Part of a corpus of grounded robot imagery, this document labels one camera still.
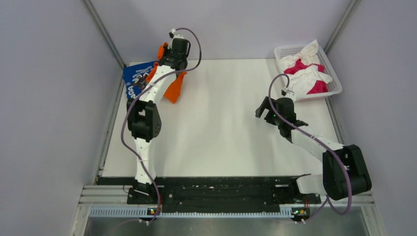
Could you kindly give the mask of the orange t-shirt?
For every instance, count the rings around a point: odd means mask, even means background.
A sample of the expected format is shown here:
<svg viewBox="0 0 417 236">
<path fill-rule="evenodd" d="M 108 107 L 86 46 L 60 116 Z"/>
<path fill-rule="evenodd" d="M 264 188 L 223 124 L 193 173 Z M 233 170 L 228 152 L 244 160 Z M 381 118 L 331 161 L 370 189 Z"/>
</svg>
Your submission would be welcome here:
<svg viewBox="0 0 417 236">
<path fill-rule="evenodd" d="M 168 43 L 163 43 L 159 49 L 158 49 L 158 59 L 162 59 L 162 56 L 164 55 L 165 51 L 167 50 Z M 153 64 L 152 71 L 146 76 L 145 81 L 148 84 L 153 76 L 155 75 L 157 68 L 159 66 L 159 62 L 155 62 Z M 175 104 L 177 103 L 180 95 L 181 95 L 181 87 L 183 83 L 183 79 L 187 72 L 181 72 L 177 75 L 177 78 L 170 84 L 170 86 L 167 88 L 167 90 L 164 93 L 164 97 L 168 99 L 171 103 Z"/>
</svg>

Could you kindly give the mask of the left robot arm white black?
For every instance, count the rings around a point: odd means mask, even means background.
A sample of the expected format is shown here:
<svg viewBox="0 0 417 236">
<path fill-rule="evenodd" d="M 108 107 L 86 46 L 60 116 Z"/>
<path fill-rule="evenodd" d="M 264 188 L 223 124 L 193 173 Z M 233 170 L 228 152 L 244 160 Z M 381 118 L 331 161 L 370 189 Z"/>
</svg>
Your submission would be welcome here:
<svg viewBox="0 0 417 236">
<path fill-rule="evenodd" d="M 145 203 L 154 202 L 158 195 L 154 185 L 156 174 L 150 158 L 151 141 L 162 129 L 157 105 L 162 98 L 172 103 L 179 99 L 190 48 L 191 43 L 182 36 L 174 36 L 169 43 L 164 43 L 159 48 L 152 70 L 145 76 L 145 87 L 126 104 L 127 114 L 123 123 L 134 139 L 133 153 L 137 158 L 133 188 Z"/>
</svg>

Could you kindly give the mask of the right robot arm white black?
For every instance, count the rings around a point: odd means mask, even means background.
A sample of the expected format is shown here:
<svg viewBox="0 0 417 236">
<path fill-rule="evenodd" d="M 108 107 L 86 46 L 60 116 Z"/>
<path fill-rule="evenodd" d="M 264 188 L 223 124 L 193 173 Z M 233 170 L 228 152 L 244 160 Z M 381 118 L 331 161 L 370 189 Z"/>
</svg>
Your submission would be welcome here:
<svg viewBox="0 0 417 236">
<path fill-rule="evenodd" d="M 357 145 L 346 146 L 314 132 L 306 122 L 297 119 L 290 98 L 265 97 L 255 116 L 260 118 L 264 110 L 268 112 L 265 121 L 277 126 L 283 138 L 322 164 L 322 174 L 305 174 L 296 178 L 295 185 L 288 189 L 293 202 L 301 203 L 308 194 L 328 195 L 332 200 L 341 200 L 371 190 L 372 181 Z"/>
</svg>

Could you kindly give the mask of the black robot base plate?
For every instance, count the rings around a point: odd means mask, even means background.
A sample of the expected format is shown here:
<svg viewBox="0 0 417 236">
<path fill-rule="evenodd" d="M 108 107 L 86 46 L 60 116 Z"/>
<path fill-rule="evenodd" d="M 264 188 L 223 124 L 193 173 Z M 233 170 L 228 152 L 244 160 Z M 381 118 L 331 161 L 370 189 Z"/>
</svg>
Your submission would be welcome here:
<svg viewBox="0 0 417 236">
<path fill-rule="evenodd" d="M 283 204 L 319 204 L 319 194 L 301 194 L 296 177 L 157 177 L 156 191 L 133 188 L 133 177 L 99 177 L 98 185 L 128 186 L 129 205 L 148 205 L 147 216 L 241 216 L 279 213 Z"/>
</svg>

